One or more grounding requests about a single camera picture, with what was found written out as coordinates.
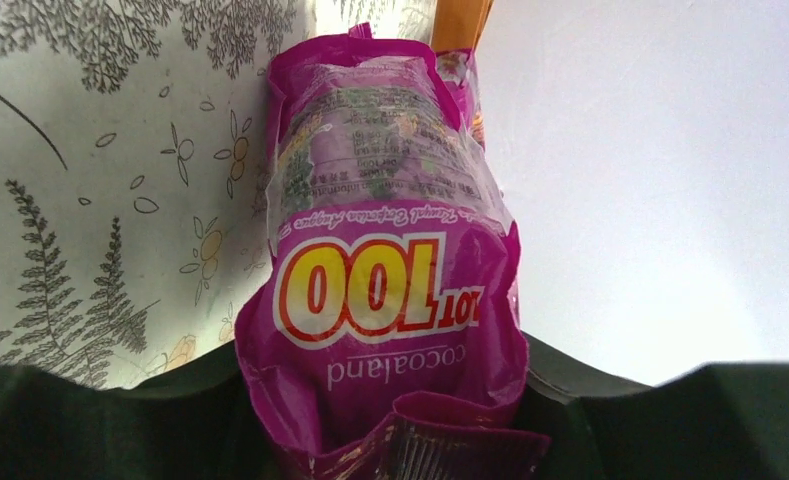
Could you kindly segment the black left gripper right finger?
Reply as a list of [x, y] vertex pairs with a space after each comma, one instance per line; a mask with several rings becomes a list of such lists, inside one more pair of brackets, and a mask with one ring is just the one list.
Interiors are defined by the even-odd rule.
[[540, 479], [789, 479], [789, 363], [710, 363], [658, 387], [531, 339], [520, 428]]

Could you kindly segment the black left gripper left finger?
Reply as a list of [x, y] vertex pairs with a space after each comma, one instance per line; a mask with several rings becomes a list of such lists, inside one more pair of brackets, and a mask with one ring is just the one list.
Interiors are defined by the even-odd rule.
[[0, 366], [0, 479], [275, 479], [232, 344], [132, 389]]

